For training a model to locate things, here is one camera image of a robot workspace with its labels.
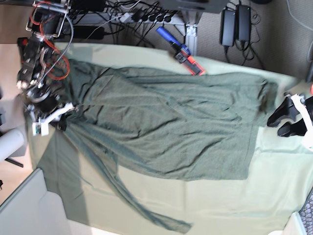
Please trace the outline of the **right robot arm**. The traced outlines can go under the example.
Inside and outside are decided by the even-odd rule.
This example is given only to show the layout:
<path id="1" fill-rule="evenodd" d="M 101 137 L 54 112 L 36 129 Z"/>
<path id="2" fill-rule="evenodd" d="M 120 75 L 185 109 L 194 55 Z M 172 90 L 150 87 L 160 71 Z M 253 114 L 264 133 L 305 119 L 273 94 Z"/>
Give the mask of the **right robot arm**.
<path id="1" fill-rule="evenodd" d="M 46 136 L 50 123 L 59 123 L 65 113 L 73 110 L 72 103 L 62 103 L 58 95 L 61 81 L 70 72 L 65 56 L 67 48 L 59 50 L 54 39 L 61 36 L 65 23 L 74 35 L 69 17 L 70 0 L 36 0 L 26 24 L 29 38 L 17 39 L 21 69 L 17 75 L 17 88 L 30 115 L 33 135 Z"/>

